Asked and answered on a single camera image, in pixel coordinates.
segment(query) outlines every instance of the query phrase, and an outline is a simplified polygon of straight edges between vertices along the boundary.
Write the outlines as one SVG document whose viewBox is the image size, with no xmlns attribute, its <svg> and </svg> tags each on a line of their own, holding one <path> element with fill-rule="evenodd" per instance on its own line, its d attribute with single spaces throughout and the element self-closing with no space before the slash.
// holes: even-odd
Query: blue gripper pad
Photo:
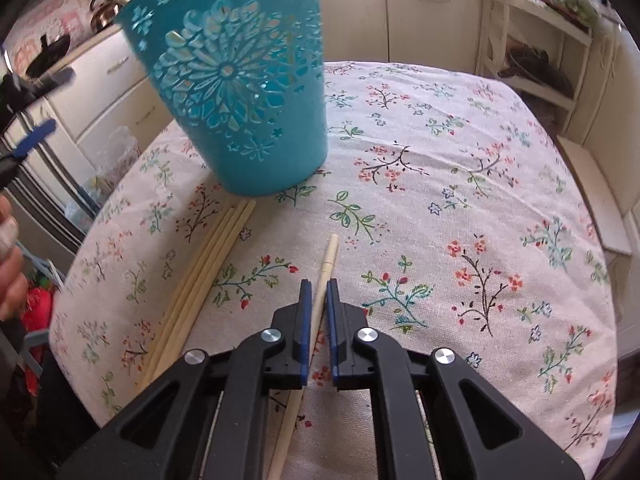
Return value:
<svg viewBox="0 0 640 480">
<path fill-rule="evenodd" d="M 302 280 L 300 283 L 300 298 L 298 299 L 299 307 L 302 307 L 302 339 L 300 341 L 300 378 L 302 385 L 306 386 L 306 380 L 309 375 L 309 351 L 311 338 L 311 282 Z"/>
<path fill-rule="evenodd" d="M 329 338 L 331 376 L 334 380 L 334 386 L 337 386 L 340 371 L 338 368 L 338 331 L 335 309 L 336 306 L 340 307 L 340 297 L 338 296 L 338 288 L 335 280 L 329 280 L 326 284 L 326 298 L 324 303 L 327 315 L 327 337 Z"/>
<path fill-rule="evenodd" d="M 18 160 L 26 158 L 29 152 L 41 143 L 45 137 L 56 130 L 56 121 L 47 119 L 40 126 L 36 126 L 27 136 L 21 140 L 13 150 L 13 155 Z"/>
</svg>

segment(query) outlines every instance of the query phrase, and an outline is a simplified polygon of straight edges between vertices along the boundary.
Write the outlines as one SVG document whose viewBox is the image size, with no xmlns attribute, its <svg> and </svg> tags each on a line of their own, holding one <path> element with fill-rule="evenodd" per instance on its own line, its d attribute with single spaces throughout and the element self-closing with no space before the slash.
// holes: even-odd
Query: finger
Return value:
<svg viewBox="0 0 640 480">
<path fill-rule="evenodd" d="M 12 211 L 9 199 L 5 196 L 0 196 L 0 224 L 12 215 Z"/>
<path fill-rule="evenodd" d="M 7 289 L 4 302 L 0 306 L 0 319 L 9 319 L 24 312 L 28 288 L 27 278 L 24 277 L 24 274 L 20 274 Z"/>
<path fill-rule="evenodd" d="M 22 252 L 17 247 L 11 249 L 9 255 L 0 263 L 0 303 L 4 301 L 9 286 L 22 272 L 23 263 Z"/>
</svg>

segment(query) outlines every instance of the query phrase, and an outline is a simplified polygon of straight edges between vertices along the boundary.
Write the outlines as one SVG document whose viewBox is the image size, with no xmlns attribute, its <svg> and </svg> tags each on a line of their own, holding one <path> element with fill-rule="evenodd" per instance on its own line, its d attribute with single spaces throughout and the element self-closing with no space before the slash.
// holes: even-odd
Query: red object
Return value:
<svg viewBox="0 0 640 480">
<path fill-rule="evenodd" d="M 27 333 L 49 326 L 51 322 L 52 304 L 53 295 L 48 290 L 39 286 L 29 290 L 27 294 L 27 308 L 24 314 L 20 316 L 20 320 L 22 320 L 22 324 L 27 330 Z M 31 348 L 29 352 L 31 352 L 31 355 L 37 362 L 42 362 L 44 346 L 36 346 Z M 36 374 L 30 368 L 27 368 L 24 376 L 29 393 L 35 396 L 38 391 L 38 378 Z"/>
</svg>

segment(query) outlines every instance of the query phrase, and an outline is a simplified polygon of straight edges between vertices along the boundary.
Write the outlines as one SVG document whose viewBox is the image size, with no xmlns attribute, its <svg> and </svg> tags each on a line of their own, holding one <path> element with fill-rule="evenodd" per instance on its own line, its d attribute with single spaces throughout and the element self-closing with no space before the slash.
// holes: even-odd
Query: kitchen wall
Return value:
<svg viewBox="0 0 640 480">
<path fill-rule="evenodd" d="M 46 35 L 50 43 L 62 34 L 69 34 L 70 49 L 90 38 L 93 35 L 90 3 L 91 0 L 40 0 L 25 12 L 4 42 L 14 71 L 24 76 L 28 65 L 41 51 L 42 35 Z"/>
</svg>

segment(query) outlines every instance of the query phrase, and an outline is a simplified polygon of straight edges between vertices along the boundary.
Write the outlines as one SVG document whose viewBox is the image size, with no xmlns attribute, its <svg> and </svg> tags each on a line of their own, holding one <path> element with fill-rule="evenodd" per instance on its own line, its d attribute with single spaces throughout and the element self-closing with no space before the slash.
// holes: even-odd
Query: white cabinet door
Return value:
<svg viewBox="0 0 640 480">
<path fill-rule="evenodd" d="M 584 143 L 606 177 L 623 215 L 640 198 L 639 102 L 640 52 L 623 29 L 600 108 Z"/>
<path fill-rule="evenodd" d="M 609 20 L 600 20 L 600 25 L 593 31 L 584 80 L 574 113 L 563 134 L 577 144 L 584 143 L 604 97 L 617 40 L 618 26 Z"/>
<path fill-rule="evenodd" d="M 58 121 L 56 131 L 47 137 L 47 142 L 78 184 L 82 185 L 82 183 L 95 175 L 94 167 L 74 144 L 65 127 L 60 123 L 60 120 L 55 116 L 45 100 L 41 100 L 31 106 L 29 111 L 36 124 L 40 124 L 47 118 L 54 118 Z M 18 120 L 15 120 L 6 132 L 7 137 L 13 144 L 17 144 L 26 134 Z M 40 184 L 40 187 L 64 210 L 71 197 L 51 173 L 37 151 L 31 152 L 25 161 L 25 166 Z"/>
<path fill-rule="evenodd" d="M 47 99 L 74 139 L 146 76 L 122 31 L 87 50 L 70 66 L 76 78 Z"/>
<path fill-rule="evenodd" d="M 388 0 L 389 60 L 473 73 L 482 0 Z"/>
<path fill-rule="evenodd" d="M 325 61 L 388 61 L 385 0 L 320 0 Z"/>
<path fill-rule="evenodd" d="M 107 144 L 110 136 L 119 127 L 126 126 L 129 129 L 143 152 L 172 119 L 149 79 L 145 78 L 87 128 L 78 147 L 99 168 L 104 164 L 100 154 L 109 152 Z"/>
</svg>

